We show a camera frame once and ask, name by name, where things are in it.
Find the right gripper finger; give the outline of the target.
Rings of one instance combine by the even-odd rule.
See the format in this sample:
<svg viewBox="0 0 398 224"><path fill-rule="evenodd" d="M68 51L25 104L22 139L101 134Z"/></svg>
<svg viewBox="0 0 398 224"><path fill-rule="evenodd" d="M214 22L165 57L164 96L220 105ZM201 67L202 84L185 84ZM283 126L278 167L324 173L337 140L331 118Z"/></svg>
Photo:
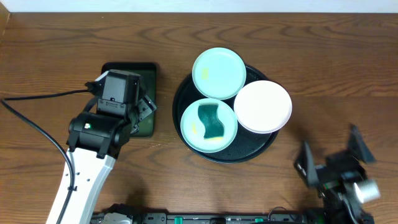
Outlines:
<svg viewBox="0 0 398 224"><path fill-rule="evenodd" d="M301 151L294 162L294 167L308 188L314 188L319 184L317 170L308 142L303 142Z"/></svg>
<svg viewBox="0 0 398 224"><path fill-rule="evenodd" d="M365 144L357 126L350 125L350 136L348 140L348 150L359 161L365 164L376 162L375 157Z"/></svg>

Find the green yellow sponge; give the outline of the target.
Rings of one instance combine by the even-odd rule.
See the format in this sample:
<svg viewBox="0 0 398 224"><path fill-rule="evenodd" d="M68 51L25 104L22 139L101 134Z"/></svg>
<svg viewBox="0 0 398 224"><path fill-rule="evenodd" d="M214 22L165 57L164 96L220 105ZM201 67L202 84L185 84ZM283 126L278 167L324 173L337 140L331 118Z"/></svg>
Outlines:
<svg viewBox="0 0 398 224"><path fill-rule="evenodd" d="M205 127L204 139L224 136L223 123L218 118L218 105L205 104L198 107L198 118Z"/></svg>

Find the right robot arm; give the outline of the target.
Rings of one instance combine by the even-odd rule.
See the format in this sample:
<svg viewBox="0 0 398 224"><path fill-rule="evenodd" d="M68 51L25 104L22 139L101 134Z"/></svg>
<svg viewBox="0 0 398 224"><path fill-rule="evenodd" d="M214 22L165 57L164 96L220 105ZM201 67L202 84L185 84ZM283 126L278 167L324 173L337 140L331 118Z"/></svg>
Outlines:
<svg viewBox="0 0 398 224"><path fill-rule="evenodd" d="M303 223L374 223L362 204L379 197L377 183L371 180L362 163L376 159L365 144L357 126L350 126L347 148L330 154L316 165L309 143L304 141L294 167L304 184L318 192L322 208L303 210Z"/></svg>

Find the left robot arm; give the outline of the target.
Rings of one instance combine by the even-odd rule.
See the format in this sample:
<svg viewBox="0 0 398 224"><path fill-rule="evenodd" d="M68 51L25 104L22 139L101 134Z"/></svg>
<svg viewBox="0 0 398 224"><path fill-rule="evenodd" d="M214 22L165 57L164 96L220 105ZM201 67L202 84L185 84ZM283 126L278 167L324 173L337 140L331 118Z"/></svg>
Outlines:
<svg viewBox="0 0 398 224"><path fill-rule="evenodd" d="M63 177L47 223L89 223L103 184L118 159L121 148L140 136L140 122L153 117L153 94L144 95L129 117L106 114L105 105L123 107L98 96L71 120Z"/></svg>

